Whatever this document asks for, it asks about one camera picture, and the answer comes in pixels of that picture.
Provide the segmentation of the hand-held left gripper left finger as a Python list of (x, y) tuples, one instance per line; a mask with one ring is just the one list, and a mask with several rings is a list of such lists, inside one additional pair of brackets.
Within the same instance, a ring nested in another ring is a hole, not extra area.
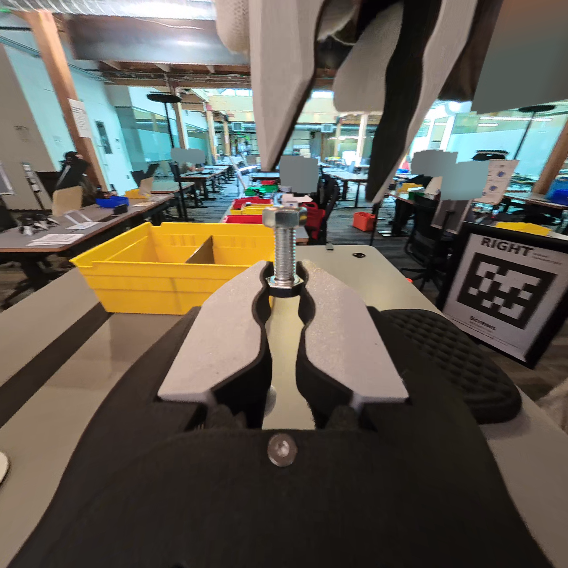
[(249, 428), (262, 427), (273, 370), (266, 332), (272, 267), (255, 263), (203, 303), (159, 388), (160, 400), (224, 405), (243, 413)]

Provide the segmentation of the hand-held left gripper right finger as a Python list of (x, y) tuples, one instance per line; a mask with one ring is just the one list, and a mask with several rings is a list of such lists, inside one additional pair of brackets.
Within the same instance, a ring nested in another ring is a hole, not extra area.
[(404, 404), (405, 383), (363, 297), (312, 261), (298, 263), (303, 323), (295, 364), (299, 393), (317, 427), (339, 407)]

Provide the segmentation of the person's right hand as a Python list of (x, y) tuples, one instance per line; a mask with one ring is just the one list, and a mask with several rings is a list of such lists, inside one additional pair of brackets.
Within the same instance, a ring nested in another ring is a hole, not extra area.
[(389, 6), (369, 23), (343, 61), (333, 82), (333, 105), (340, 114), (382, 115), (386, 71), (401, 32), (403, 2)]

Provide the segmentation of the silver hex nut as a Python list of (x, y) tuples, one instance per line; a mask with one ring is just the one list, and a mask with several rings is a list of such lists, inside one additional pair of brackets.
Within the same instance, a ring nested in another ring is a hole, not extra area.
[(279, 280), (275, 275), (266, 277), (269, 294), (278, 298), (289, 298), (298, 296), (304, 286), (304, 280), (298, 275), (294, 274), (290, 280)]

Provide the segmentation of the black floor lamp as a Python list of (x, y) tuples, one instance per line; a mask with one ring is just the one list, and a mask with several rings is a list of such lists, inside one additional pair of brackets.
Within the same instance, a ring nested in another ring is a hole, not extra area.
[(535, 118), (535, 116), (539, 113), (543, 113), (543, 112), (548, 112), (548, 111), (552, 111), (556, 108), (555, 104), (537, 104), (537, 105), (530, 105), (530, 106), (525, 106), (525, 107), (521, 107), (518, 109), (518, 112), (530, 115), (528, 123), (525, 126), (524, 132), (522, 134), (522, 138), (520, 139), (520, 142), (517, 146), (517, 149), (515, 151), (513, 160), (517, 160), (520, 150), (524, 144), (524, 141), (528, 135), (530, 126), (532, 125), (532, 122)]

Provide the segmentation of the background office desk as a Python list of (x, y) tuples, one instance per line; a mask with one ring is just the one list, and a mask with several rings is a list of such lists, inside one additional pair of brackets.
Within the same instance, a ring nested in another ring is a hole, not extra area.
[(121, 229), (144, 223), (168, 208), (173, 195), (151, 195), (149, 199), (132, 199), (126, 212), (113, 214), (97, 205), (70, 211), (56, 217), (55, 225), (30, 235), (14, 228), (1, 233), (1, 254), (66, 253), (83, 245), (94, 245), (97, 238), (110, 237)]

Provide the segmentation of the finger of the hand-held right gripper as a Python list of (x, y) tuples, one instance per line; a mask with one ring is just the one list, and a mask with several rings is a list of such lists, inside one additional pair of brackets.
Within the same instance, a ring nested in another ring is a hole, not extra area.
[(253, 115), (261, 169), (279, 163), (315, 81), (315, 46), (329, 1), (249, 1)]
[(401, 30), (386, 68), (367, 201), (382, 200), (424, 117), (463, 51), (477, 1), (403, 1)]

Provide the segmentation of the black framed sign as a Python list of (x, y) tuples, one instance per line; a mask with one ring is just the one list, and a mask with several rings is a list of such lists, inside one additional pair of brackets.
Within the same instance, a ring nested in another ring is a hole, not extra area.
[(567, 318), (567, 237), (464, 223), (436, 307), (475, 341), (534, 368)]

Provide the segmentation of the white dotted paper sign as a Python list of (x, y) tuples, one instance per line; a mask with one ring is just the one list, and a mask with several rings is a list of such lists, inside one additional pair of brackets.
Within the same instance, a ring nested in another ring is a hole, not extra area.
[(479, 202), (490, 205), (499, 204), (518, 164), (519, 160), (489, 160), (486, 185)]

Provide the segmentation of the silver hex bolt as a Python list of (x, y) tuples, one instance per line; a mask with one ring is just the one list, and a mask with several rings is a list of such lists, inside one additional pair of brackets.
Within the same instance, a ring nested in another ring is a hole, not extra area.
[(296, 229), (307, 222), (307, 210), (298, 206), (272, 206), (263, 210), (262, 223), (273, 231), (274, 275), (290, 280), (296, 274)]

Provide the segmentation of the person's right forearm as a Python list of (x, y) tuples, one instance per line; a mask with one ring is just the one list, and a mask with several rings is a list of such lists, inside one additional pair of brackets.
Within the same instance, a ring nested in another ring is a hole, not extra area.
[(466, 44), (446, 79), (438, 99), (472, 102), (502, 1), (477, 1)]

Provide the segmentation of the yellow plastic bin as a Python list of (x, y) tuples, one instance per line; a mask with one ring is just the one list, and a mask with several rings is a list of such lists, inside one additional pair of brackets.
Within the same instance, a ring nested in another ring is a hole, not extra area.
[(109, 313), (184, 315), (259, 261), (261, 224), (144, 223), (71, 259)]

